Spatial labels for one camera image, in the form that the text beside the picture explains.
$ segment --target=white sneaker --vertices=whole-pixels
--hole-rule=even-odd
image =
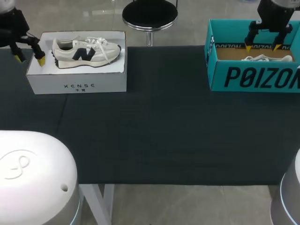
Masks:
[[[53,40],[52,54],[58,68],[73,68],[78,66],[101,67],[115,60],[121,52],[121,47],[109,43],[101,37],[88,37],[81,40]]]
[[[242,61],[282,61],[282,62],[284,61],[284,62],[292,62],[293,58],[290,55],[286,55],[283,58],[271,58],[271,57],[267,57],[265,55],[259,55],[255,58],[253,58],[252,56],[247,56]]]

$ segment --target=floor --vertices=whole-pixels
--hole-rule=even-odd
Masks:
[[[45,31],[125,30],[128,46],[145,46],[145,34],[122,21],[122,10],[131,1],[16,0],[16,6],[37,37]],[[259,0],[178,0],[176,24],[155,33],[154,44],[203,45],[209,19],[259,19],[258,3]],[[292,19],[300,19],[300,12],[295,12]]]
[[[16,6],[23,11],[30,32],[37,37],[45,31],[125,30],[128,46],[145,46],[145,34],[122,21],[122,10],[130,2],[16,0]],[[179,0],[176,24],[155,33],[154,44],[203,45],[209,19],[259,19],[258,3],[257,0]],[[294,13],[293,19],[300,19],[300,12]],[[270,200],[268,186],[116,185],[112,224],[271,225]],[[86,203],[82,224],[96,224]]]
[[[112,225],[272,225],[270,201],[268,186],[116,185]],[[82,225],[97,225],[86,202]]]

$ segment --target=black stool seat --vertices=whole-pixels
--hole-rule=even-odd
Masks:
[[[161,28],[175,21],[176,7],[166,0],[136,0],[122,13],[123,20],[133,26]]]

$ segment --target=white shoe box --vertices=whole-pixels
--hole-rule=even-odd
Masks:
[[[102,67],[80,66],[59,69],[52,55],[52,43],[57,39],[96,37],[121,46],[120,56]],[[62,31],[45,32],[39,45],[45,52],[45,65],[41,67],[33,56],[27,78],[35,94],[68,94],[92,92],[125,92],[127,83],[127,45],[124,31]]]

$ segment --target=shoe sole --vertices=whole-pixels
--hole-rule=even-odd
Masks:
[[[103,67],[109,63],[113,63],[114,61],[116,61],[116,59],[120,56],[122,48],[120,45],[118,45],[118,47],[120,48],[120,53],[119,55],[117,55],[114,58],[109,59],[109,61],[101,61],[101,62],[91,62],[91,61],[84,61],[84,60],[76,60],[76,61],[59,61],[55,58],[53,52],[52,55],[55,58],[55,65],[59,68],[59,69],[68,69],[68,68],[75,68],[75,67],[81,67],[81,66],[89,66],[89,67],[94,67],[94,68],[98,68],[98,67]]]

